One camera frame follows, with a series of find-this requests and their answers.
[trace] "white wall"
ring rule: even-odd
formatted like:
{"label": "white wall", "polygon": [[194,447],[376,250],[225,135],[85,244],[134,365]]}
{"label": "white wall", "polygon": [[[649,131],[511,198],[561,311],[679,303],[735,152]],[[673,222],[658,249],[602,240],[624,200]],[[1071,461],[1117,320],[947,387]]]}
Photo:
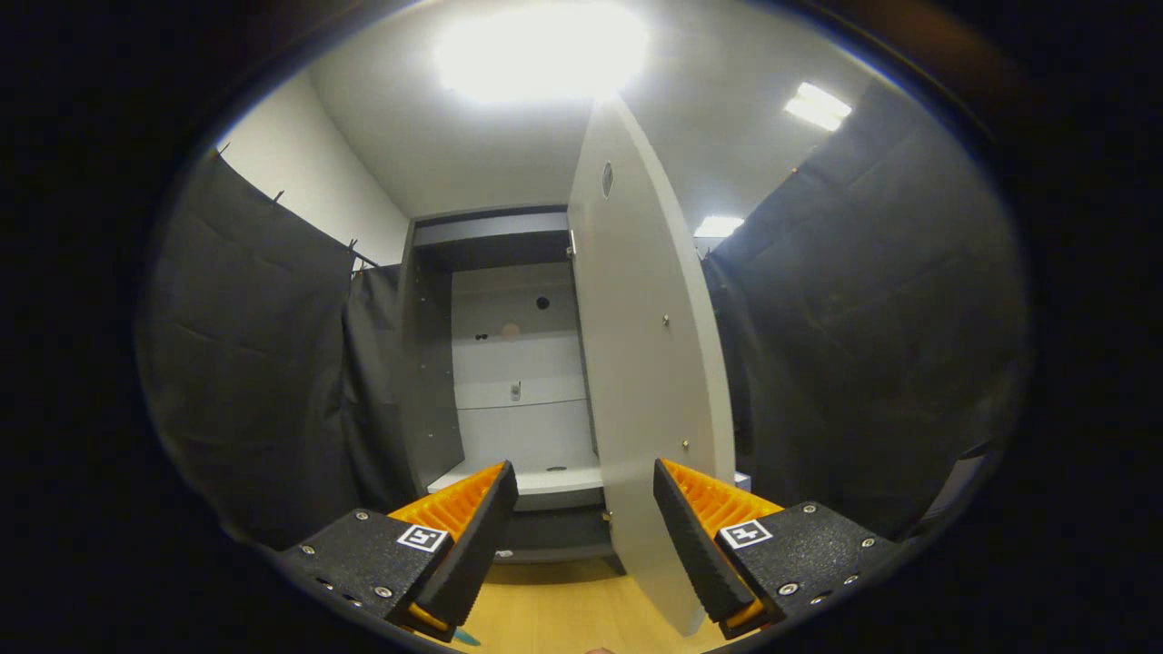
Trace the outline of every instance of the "white wall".
{"label": "white wall", "polygon": [[306,71],[274,90],[223,136],[222,157],[307,222],[380,265],[400,263],[408,219],[323,111]]}

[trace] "ceiling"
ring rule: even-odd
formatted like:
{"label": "ceiling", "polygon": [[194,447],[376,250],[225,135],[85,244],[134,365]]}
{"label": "ceiling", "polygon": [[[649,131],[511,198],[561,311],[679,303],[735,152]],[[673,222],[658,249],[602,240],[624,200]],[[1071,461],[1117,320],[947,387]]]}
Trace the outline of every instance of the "ceiling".
{"label": "ceiling", "polygon": [[[359,33],[311,69],[324,109],[409,218],[565,204],[590,100],[485,105],[440,84],[454,17],[516,2],[426,2]],[[828,133],[783,112],[801,81],[859,111],[861,64],[782,15],[741,2],[627,1],[650,33],[622,88],[693,228],[747,216]],[[594,47],[601,35],[594,35]]]}

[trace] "white shelf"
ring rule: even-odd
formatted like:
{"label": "white shelf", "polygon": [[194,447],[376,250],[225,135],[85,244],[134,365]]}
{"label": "white shelf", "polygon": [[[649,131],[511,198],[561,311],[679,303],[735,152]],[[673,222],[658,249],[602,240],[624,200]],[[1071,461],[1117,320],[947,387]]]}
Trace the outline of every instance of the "white shelf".
{"label": "white shelf", "polygon": [[[499,462],[500,458],[465,458],[443,477],[428,484],[428,492],[445,489]],[[550,465],[565,465],[565,470],[550,472],[545,470]],[[513,470],[516,472],[518,492],[522,496],[601,488],[601,467],[593,452],[572,452],[565,456],[557,456],[552,462],[545,461],[544,457],[518,460],[513,461]]]}

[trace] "ceiling light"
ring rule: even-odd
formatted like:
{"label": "ceiling light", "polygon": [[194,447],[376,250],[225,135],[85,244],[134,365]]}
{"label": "ceiling light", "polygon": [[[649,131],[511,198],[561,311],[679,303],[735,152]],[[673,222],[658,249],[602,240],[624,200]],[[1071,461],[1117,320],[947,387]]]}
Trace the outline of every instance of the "ceiling light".
{"label": "ceiling light", "polygon": [[784,109],[828,131],[835,131],[852,108],[819,86],[804,83]]}
{"label": "ceiling light", "polygon": [[455,26],[436,48],[441,81],[485,101],[606,95],[642,67],[647,33],[607,5],[511,9]]}
{"label": "ceiling light", "polygon": [[702,219],[702,225],[694,230],[695,239],[726,239],[732,232],[743,225],[742,218],[728,218],[723,215],[708,215]]}

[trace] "black rubber pad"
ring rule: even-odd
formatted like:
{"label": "black rubber pad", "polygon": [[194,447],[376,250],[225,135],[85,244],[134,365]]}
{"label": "black rubber pad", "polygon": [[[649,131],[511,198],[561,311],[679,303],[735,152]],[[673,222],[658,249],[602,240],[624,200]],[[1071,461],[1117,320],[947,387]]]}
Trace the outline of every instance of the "black rubber pad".
{"label": "black rubber pad", "polygon": [[655,460],[654,495],[686,576],[712,621],[726,620],[750,605],[755,596],[707,538],[662,460]]}
{"label": "black rubber pad", "polygon": [[416,595],[421,609],[449,625],[464,624],[508,531],[516,497],[516,472],[506,461],[461,541]]}

